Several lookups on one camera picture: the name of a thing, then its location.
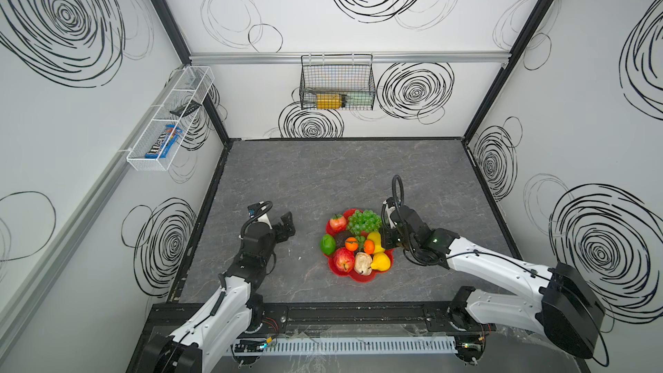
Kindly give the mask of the orange tangerine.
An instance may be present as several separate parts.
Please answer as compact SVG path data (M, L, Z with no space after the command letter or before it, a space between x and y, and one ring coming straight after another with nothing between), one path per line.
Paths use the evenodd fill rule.
M364 252L368 255L372 255L375 252L375 243L372 240L367 239L364 242Z
M356 252L359 246L359 241L354 237L349 237L345 240L345 248L350 252Z

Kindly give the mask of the red flower-shaped fruit bowl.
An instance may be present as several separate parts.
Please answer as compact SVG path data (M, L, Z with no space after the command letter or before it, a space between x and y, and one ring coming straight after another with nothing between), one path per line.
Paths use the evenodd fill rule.
M380 216L371 210L350 209L334 215L326 224L320 250L336 276L349 276L357 283L369 283L387 273L394 264L393 250L386 250L380 238Z

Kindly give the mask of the yellow pear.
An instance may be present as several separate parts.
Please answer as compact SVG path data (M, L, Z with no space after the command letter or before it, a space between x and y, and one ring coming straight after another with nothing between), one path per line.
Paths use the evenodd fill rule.
M373 271L385 272L392 266L392 260L385 252L378 252L372 256L371 269Z

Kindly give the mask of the beige garlic bulb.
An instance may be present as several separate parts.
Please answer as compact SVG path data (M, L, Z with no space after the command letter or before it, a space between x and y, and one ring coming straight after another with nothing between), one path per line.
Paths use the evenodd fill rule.
M354 271L359 274L359 276L369 276L372 273L372 256L365 252L359 252L355 255L354 261Z

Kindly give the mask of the red apple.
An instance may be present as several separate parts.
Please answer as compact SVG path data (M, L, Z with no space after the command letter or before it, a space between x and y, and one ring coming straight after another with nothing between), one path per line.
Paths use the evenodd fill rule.
M354 252L346 248L338 249L331 258L331 267L340 274L348 274L353 270L355 261Z

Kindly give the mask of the yellow lemon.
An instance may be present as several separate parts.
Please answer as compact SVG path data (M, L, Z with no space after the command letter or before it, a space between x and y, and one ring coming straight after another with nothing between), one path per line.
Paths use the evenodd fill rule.
M367 236L367 239L372 240L375 243L375 252L372 255L374 255L378 252L385 252L385 248L383 248L383 245L382 245L382 237L381 237L381 234L378 231L371 232Z

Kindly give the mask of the green grape bunch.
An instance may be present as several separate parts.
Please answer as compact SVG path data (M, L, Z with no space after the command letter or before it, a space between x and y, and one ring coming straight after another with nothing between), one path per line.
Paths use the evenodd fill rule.
M371 210L363 212L356 210L350 217L348 217L346 229L353 235L360 236L377 232L381 227L382 219L378 214Z

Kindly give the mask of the red strawberry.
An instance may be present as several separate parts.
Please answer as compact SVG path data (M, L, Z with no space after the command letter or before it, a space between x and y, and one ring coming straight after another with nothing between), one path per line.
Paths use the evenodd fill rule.
M348 225L347 218L343 214L335 215L328 221L329 229L331 234L336 234L342 231L345 231Z

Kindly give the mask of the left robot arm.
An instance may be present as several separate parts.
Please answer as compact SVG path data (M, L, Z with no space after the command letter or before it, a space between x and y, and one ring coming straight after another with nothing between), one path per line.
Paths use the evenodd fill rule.
M219 274L219 287L201 308L167 336L156 335L143 348L137 372L210 372L246 331L262 326L263 298L257 293L276 261L278 243L296 233L293 214L272 224L270 201L248 207L239 233L240 248Z

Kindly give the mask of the green lime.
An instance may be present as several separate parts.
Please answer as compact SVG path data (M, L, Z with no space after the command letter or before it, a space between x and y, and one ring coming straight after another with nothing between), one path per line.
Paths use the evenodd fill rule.
M325 256L331 256L337 248L335 237L330 234L324 235L320 240L319 248Z

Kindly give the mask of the dark avocado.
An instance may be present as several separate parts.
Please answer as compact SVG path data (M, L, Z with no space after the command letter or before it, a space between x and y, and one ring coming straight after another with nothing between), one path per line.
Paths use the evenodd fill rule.
M337 248L344 248L345 247L345 241L347 238L350 238L352 234L348 231L342 231L338 234L335 235L335 240L336 240L336 246Z

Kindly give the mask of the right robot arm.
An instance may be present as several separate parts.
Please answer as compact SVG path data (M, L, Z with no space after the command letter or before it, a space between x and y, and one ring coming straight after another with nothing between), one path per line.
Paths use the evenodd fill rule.
M538 333L581 359L593 359L597 347L605 345L605 307L573 266L532 264L486 249L454 231L431 228L406 206L398 175L392 178L381 220L383 247L401 248L411 264L466 273L505 289L505 294L494 295L462 287L447 309L455 328L468 331L495 324Z

